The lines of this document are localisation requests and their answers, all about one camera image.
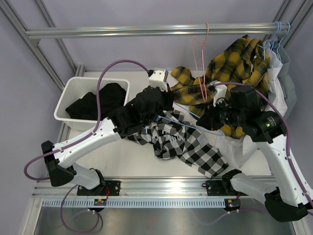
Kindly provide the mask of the black white checkered shirt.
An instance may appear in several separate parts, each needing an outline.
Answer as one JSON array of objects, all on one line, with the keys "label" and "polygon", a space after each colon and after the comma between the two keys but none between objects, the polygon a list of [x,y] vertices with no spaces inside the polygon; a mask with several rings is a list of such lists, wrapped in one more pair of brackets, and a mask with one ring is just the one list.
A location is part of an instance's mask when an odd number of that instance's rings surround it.
[{"label": "black white checkered shirt", "polygon": [[220,151],[209,144],[198,128],[184,120],[184,113],[177,110],[164,111],[156,121],[126,139],[140,145],[151,144],[157,159],[178,158],[210,179],[229,167]]}]

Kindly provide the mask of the pink wire hanger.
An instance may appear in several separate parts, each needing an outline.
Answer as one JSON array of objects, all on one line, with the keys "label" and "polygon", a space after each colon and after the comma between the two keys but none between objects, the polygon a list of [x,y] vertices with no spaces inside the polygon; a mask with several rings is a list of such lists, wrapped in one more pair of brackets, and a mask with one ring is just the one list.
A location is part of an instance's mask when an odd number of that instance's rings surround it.
[{"label": "pink wire hanger", "polygon": [[197,57],[196,57],[196,53],[195,53],[195,46],[194,46],[194,42],[196,42],[198,44],[198,46],[201,48],[201,68],[202,68],[202,79],[198,76],[198,81],[199,81],[199,86],[200,86],[200,90],[201,90],[201,95],[202,95],[202,99],[204,101],[204,103],[207,101],[207,89],[206,89],[206,76],[205,76],[205,66],[204,66],[204,47],[205,47],[205,43],[209,34],[209,23],[205,23],[206,25],[206,35],[205,38],[203,40],[203,42],[201,43],[196,36],[193,36],[191,39],[191,45],[192,45],[192,52],[193,52],[193,58],[194,58],[194,62],[195,62],[195,68],[196,68],[196,72],[199,72],[199,66],[197,63]]}]

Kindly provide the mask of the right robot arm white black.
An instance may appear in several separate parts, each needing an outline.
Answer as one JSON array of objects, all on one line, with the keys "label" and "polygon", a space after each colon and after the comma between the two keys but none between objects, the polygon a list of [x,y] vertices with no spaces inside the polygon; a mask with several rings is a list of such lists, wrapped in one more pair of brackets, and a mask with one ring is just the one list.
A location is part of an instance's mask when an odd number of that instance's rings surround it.
[{"label": "right robot arm white black", "polygon": [[313,208],[313,189],[305,180],[290,147],[289,128],[275,107],[262,111],[253,87],[240,84],[230,90],[230,103],[225,103],[228,83],[208,85],[214,98],[196,124],[207,130],[223,125],[241,127],[265,156],[277,186],[254,180],[240,170],[222,176],[221,188],[226,194],[243,193],[262,203],[278,222],[298,221]]}]

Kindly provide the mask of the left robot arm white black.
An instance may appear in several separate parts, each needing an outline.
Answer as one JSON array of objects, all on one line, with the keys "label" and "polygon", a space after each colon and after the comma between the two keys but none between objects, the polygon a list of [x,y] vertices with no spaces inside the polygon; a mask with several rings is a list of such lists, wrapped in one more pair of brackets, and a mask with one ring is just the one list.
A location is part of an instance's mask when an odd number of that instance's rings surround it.
[{"label": "left robot arm white black", "polygon": [[173,99],[169,88],[163,91],[148,86],[94,128],[68,141],[42,143],[51,185],[60,187],[71,183],[86,189],[90,195],[102,194],[106,187],[102,173],[98,169],[78,165],[77,160],[108,143],[140,132],[163,111],[172,110]]}]

